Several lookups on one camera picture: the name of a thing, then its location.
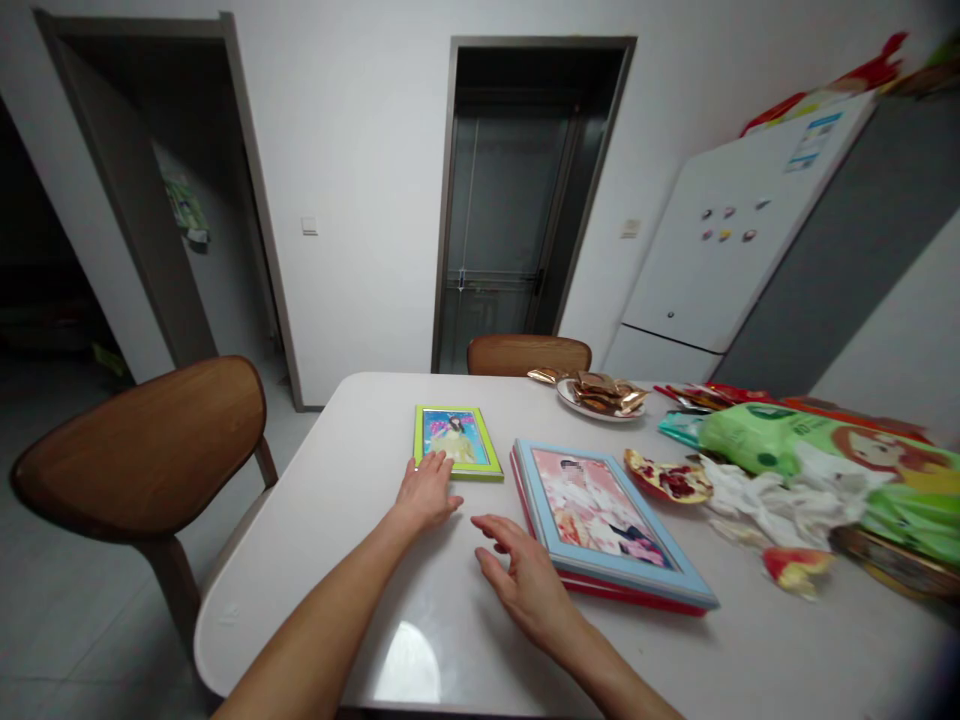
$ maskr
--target wall switch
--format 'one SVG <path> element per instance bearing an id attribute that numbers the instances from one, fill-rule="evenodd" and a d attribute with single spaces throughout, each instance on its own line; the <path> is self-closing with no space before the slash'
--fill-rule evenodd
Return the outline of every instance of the wall switch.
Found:
<path id="1" fill-rule="evenodd" d="M 631 240 L 640 234 L 640 221 L 627 220 L 623 223 L 623 229 L 620 231 L 622 240 Z"/>

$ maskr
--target white plate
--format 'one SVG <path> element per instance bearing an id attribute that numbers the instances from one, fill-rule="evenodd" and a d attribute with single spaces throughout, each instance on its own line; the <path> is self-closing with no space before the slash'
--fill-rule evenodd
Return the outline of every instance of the white plate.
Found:
<path id="1" fill-rule="evenodd" d="M 597 420 L 603 420 L 604 422 L 630 422 L 631 420 L 636 420 L 644 413 L 643 405 L 638 407 L 629 415 L 621 415 L 619 410 L 617 410 L 616 415 L 604 415 L 603 413 L 598 413 L 596 410 L 591 410 L 588 407 L 584 407 L 577 402 L 577 396 L 573 394 L 573 384 L 575 382 L 576 380 L 573 378 L 561 380 L 557 383 L 557 394 L 567 406 L 573 408 L 578 413 L 586 415 L 587 417 L 595 418 Z"/>

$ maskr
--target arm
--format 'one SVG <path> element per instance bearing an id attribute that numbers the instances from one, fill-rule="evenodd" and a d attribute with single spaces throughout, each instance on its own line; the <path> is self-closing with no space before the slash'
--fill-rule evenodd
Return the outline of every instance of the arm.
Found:
<path id="1" fill-rule="evenodd" d="M 447 497 L 452 460 L 428 454 L 407 471 L 396 504 L 286 619 L 220 707 L 216 720 L 332 718 L 383 589 L 404 554 L 460 505 Z"/>
<path id="2" fill-rule="evenodd" d="M 510 569 L 477 548 L 484 577 L 528 638 L 583 688 L 608 720 L 682 720 L 580 614 L 547 551 L 520 526 L 496 515 L 471 518 Z"/>

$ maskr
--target hand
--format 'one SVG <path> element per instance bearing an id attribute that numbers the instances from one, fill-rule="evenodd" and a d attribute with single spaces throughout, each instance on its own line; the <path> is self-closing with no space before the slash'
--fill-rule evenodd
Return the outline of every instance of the hand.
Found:
<path id="1" fill-rule="evenodd" d="M 503 607 L 534 645 L 560 660 L 582 637 L 587 621 L 561 584 L 546 548 L 507 518 L 481 515 L 470 521 L 496 540 L 494 550 L 510 556 L 506 571 L 488 550 L 476 550 L 483 576 Z"/>
<path id="2" fill-rule="evenodd" d="M 463 505 L 459 495 L 447 496 L 453 458 L 444 451 L 427 453 L 417 469 L 413 458 L 400 483 L 394 510 L 413 523 L 417 532 L 442 525 L 453 511 Z"/>

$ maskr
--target picture frame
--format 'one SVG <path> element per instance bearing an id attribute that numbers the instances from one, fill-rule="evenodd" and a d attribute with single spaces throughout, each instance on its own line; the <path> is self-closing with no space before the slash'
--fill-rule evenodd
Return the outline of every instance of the picture frame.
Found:
<path id="1" fill-rule="evenodd" d="M 564 463 L 561 479 L 558 458 Z M 719 607 L 613 455 L 518 439 L 510 461 L 531 534 L 568 589 L 691 615 Z M 579 488 L 571 484 L 578 482 L 576 475 L 566 477 L 567 469 L 578 465 L 576 472 L 589 475 Z M 599 505 L 593 499 L 597 493 L 604 495 Z M 603 509 L 585 511 L 587 521 L 570 520 L 589 503 Z"/>
<path id="2" fill-rule="evenodd" d="M 413 456 L 417 467 L 431 450 L 453 457 L 451 479 L 503 482 L 503 469 L 477 407 L 417 405 Z"/>

